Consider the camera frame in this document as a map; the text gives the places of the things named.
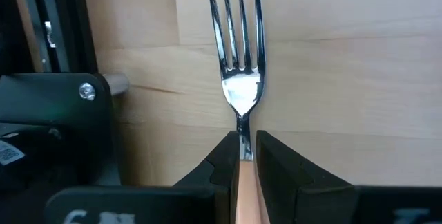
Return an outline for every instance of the fork head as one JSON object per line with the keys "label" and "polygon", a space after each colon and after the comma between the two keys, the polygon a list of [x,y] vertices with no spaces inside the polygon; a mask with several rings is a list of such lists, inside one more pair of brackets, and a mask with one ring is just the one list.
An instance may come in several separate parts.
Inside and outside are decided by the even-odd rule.
{"label": "fork head", "polygon": [[244,50],[244,67],[240,67],[238,49],[236,46],[236,35],[232,20],[230,0],[224,0],[227,14],[227,24],[229,27],[229,37],[231,44],[232,67],[227,65],[226,48],[220,23],[220,16],[216,0],[210,0],[213,29],[218,48],[220,62],[222,90],[227,102],[236,112],[237,117],[247,118],[251,110],[262,97],[265,85],[265,34],[262,23],[261,0],[255,0],[255,20],[256,20],[256,50],[257,66],[251,64],[251,51],[249,45],[249,34],[247,32],[247,18],[244,8],[244,0],[239,0],[242,47]]}

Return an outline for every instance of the light wood panel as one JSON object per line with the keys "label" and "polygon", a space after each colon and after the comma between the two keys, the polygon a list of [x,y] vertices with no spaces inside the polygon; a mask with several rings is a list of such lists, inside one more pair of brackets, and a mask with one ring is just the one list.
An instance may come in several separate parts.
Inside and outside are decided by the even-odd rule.
{"label": "light wood panel", "polygon": [[[101,72],[133,84],[119,114],[126,182],[173,184],[235,127],[209,1],[87,2]],[[262,3],[268,83],[252,129],[351,183],[442,185],[440,0]]]}

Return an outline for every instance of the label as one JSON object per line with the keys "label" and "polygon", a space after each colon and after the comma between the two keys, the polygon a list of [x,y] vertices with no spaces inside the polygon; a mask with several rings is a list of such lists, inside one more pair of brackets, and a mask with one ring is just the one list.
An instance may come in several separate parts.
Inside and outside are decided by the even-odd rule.
{"label": "label", "polygon": [[15,146],[0,140],[0,164],[8,165],[11,162],[24,158],[25,154]]}
{"label": "label", "polygon": [[[86,210],[76,209],[71,211],[64,219],[63,224],[80,224],[81,218],[88,214]],[[119,214],[114,212],[102,212],[99,215],[98,224],[135,224],[134,214]]]}

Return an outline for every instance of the fork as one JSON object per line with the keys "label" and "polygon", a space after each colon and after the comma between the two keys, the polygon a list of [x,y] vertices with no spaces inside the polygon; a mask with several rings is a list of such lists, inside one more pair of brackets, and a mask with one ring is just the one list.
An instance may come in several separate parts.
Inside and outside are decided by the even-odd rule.
{"label": "fork", "polygon": [[213,29],[218,48],[222,90],[236,114],[236,129],[240,136],[240,179],[238,182],[237,223],[260,223],[258,188],[250,138],[250,112],[260,101],[265,85],[265,34],[262,23],[261,0],[255,0],[257,66],[252,67],[249,34],[244,0],[239,0],[244,67],[240,66],[230,0],[224,0],[229,27],[232,67],[227,64],[216,0],[210,0]]}

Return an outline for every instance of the screw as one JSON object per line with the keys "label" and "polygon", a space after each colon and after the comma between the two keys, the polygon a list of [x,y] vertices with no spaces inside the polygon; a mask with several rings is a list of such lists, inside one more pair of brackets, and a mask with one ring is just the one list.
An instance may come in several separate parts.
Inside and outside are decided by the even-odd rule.
{"label": "screw", "polygon": [[83,83],[79,88],[80,97],[85,100],[95,99],[95,88],[89,83]]}

